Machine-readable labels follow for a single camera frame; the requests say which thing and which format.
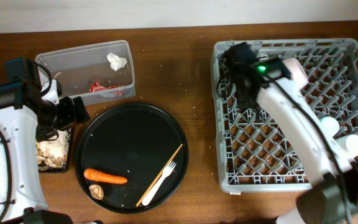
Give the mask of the orange carrot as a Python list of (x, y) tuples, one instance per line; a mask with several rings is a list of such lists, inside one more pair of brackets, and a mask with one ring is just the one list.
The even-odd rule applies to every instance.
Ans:
[(96, 169), (86, 169), (83, 175), (86, 179), (95, 182), (104, 182), (109, 184), (125, 184), (128, 182), (125, 177), (107, 174)]

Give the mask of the round black serving tray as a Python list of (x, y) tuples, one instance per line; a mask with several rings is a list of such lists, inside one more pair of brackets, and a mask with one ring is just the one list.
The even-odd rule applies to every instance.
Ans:
[[(175, 118), (145, 103), (115, 106), (97, 116), (80, 138), (75, 170), (86, 195), (94, 182), (84, 177), (86, 169), (125, 177), (125, 184), (100, 183), (104, 192), (94, 203), (116, 213), (141, 213), (172, 196), (188, 167), (188, 143)], [(164, 165), (172, 159), (173, 172), (162, 182), (151, 202), (138, 203)]]

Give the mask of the brown mushroom piece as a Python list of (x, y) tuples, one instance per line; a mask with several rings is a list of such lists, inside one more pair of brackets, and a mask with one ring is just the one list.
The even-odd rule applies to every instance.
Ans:
[(103, 188), (98, 184), (92, 184), (89, 187), (90, 194), (96, 200), (102, 200), (104, 198)]

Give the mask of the wooden chopstick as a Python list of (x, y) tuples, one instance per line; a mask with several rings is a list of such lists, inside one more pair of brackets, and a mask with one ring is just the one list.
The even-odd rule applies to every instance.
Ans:
[[(169, 158), (169, 160), (167, 161), (167, 163), (164, 165), (167, 166), (169, 165), (169, 163), (171, 161), (173, 161), (173, 159), (175, 158), (175, 156), (178, 154), (178, 152), (180, 151), (180, 149), (183, 147), (183, 144), (180, 144), (179, 147), (176, 149), (176, 151), (172, 154), (172, 156)], [(149, 192), (149, 190), (152, 188), (152, 186), (156, 183), (156, 181), (158, 180), (158, 178), (161, 176), (163, 169), (157, 174), (156, 178), (152, 181), (152, 183), (149, 185), (149, 187), (147, 188), (147, 190), (144, 192), (144, 194), (141, 196), (141, 198), (138, 200), (138, 202), (136, 203), (136, 207), (139, 207), (141, 205), (141, 201), (142, 199), (146, 196), (146, 194)]]

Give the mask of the light blue plastic cup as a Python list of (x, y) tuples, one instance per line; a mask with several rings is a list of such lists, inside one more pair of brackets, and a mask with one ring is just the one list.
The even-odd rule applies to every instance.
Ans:
[(338, 133), (340, 126), (339, 126), (339, 122), (335, 118), (326, 116), (321, 118), (319, 121), (323, 129), (331, 137), (334, 137)]

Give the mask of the white plastic fork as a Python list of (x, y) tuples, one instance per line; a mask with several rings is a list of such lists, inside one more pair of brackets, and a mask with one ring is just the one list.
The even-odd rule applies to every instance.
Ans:
[(156, 183), (152, 186), (146, 196), (142, 199), (141, 204), (143, 206), (147, 206), (151, 200), (154, 198), (155, 194), (157, 193), (158, 189), (162, 185), (163, 181), (173, 172), (174, 168), (176, 167), (176, 163), (171, 161), (169, 165), (165, 166), (161, 176), (158, 178)]

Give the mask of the cream plastic cup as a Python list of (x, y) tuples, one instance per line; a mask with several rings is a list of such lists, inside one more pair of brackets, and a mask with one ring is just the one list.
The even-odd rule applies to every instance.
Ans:
[(351, 158), (358, 156), (358, 135), (350, 134), (337, 138), (336, 142), (349, 154)]

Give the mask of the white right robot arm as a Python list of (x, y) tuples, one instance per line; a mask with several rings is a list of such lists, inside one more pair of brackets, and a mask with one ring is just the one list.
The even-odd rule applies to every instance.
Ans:
[(219, 186), (299, 190), (270, 223), (350, 223), (358, 214), (358, 44), (218, 42), (211, 59)]

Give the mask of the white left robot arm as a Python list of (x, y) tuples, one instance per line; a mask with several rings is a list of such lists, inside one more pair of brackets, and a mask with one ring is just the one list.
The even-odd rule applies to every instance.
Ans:
[(0, 223), (71, 223), (48, 209), (39, 178), (36, 144), (90, 116), (81, 97), (62, 97), (59, 82), (40, 81), (43, 65), (24, 57), (5, 63), (0, 84)]

